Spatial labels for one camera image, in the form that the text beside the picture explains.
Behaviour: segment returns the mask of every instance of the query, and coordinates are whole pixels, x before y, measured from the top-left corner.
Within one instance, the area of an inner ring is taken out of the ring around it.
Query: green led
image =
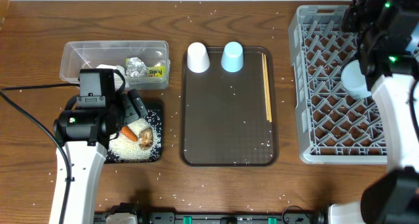
[[[394,56],[388,56],[388,59],[390,60],[391,63],[394,63],[397,61],[397,58]]]

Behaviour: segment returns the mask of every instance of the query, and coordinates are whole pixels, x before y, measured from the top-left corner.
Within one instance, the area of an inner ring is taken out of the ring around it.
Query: clear plastic bin
[[[127,77],[126,90],[165,89],[169,85],[169,44],[165,41],[72,41],[64,46],[60,78],[79,83],[80,69],[101,64],[125,67],[125,59],[138,57],[147,67],[165,66],[161,77]]]

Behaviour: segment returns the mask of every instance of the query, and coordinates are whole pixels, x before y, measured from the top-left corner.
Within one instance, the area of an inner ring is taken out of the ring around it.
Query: wooden table
[[[60,83],[62,52],[69,41],[165,40],[172,61],[169,88],[141,92],[164,101],[163,156],[154,163],[105,165],[96,211],[138,202],[146,210],[265,214],[290,204],[315,209],[350,202],[386,170],[307,165],[299,158],[287,29],[297,7],[306,4],[13,1],[0,32],[0,86]],[[280,144],[273,166],[191,168],[180,160],[179,137],[173,135],[179,134],[180,125],[175,113],[180,112],[181,57],[195,41],[208,46],[240,41],[271,51]],[[77,93],[76,88],[55,88],[7,95],[52,130],[54,119]],[[0,222],[47,223],[56,182],[54,144],[4,100],[0,109]]]

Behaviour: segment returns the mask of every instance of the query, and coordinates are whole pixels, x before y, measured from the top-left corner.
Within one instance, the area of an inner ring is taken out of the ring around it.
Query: chopstick
[[[264,102],[266,106],[266,119],[269,122],[272,122],[272,110],[270,108],[268,66],[266,62],[266,54],[263,54],[263,53],[262,53],[262,69],[263,69]]]

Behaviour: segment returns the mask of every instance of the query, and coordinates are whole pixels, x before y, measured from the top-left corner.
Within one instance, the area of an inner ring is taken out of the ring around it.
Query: dish rack
[[[289,25],[295,72],[299,155],[309,164],[386,164],[387,148],[371,97],[347,95],[340,74],[355,60],[355,33],[340,31],[346,5],[297,9]]]

